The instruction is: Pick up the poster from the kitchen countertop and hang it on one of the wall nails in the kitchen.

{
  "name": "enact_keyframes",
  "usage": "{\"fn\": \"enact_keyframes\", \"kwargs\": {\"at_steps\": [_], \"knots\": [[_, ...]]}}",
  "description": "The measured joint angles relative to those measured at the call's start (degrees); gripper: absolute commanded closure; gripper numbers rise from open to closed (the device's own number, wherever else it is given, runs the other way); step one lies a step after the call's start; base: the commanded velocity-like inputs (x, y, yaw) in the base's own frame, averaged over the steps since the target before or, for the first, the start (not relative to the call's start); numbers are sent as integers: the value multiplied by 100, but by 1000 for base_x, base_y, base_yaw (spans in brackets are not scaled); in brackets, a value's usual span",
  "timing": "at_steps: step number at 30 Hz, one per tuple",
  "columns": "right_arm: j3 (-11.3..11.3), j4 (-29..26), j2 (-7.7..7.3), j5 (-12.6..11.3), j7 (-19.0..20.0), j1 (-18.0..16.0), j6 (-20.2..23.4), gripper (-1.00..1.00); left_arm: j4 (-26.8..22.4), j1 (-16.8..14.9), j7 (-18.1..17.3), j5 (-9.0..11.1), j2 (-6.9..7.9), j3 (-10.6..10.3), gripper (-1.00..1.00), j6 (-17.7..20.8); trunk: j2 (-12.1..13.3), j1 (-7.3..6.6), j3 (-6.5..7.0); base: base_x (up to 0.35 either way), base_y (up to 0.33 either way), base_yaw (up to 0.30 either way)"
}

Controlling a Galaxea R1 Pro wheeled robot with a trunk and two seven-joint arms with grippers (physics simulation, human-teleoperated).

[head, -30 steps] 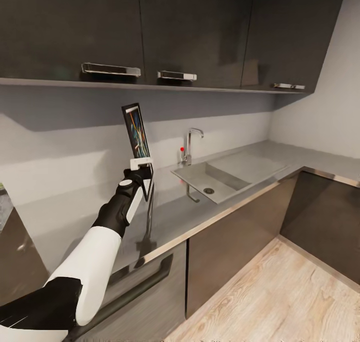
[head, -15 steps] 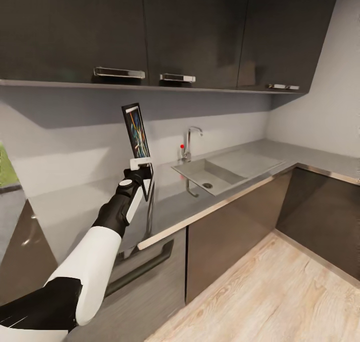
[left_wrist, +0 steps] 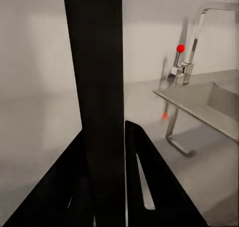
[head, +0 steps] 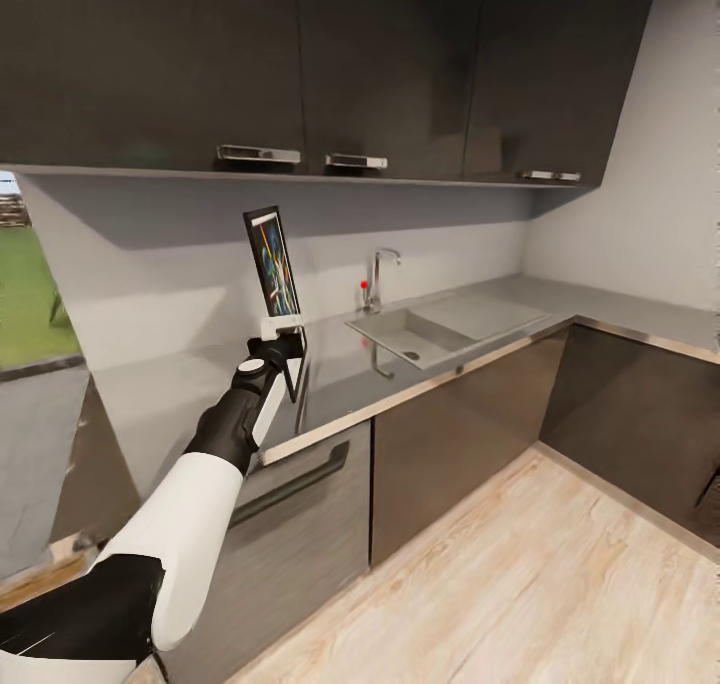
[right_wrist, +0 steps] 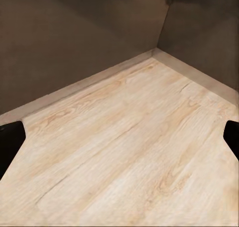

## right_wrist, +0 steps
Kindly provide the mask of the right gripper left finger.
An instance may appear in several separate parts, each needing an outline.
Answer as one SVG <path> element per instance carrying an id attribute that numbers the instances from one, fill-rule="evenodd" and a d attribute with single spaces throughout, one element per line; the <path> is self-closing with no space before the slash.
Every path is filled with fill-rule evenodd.
<path id="1" fill-rule="evenodd" d="M 26 139 L 23 122 L 0 126 L 0 180 Z"/>

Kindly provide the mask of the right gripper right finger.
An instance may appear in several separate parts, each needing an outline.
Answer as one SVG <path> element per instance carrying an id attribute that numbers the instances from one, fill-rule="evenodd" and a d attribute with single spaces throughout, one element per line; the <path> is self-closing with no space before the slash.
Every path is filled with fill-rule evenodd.
<path id="1" fill-rule="evenodd" d="M 239 161 L 239 122 L 228 120 L 223 138 Z"/>

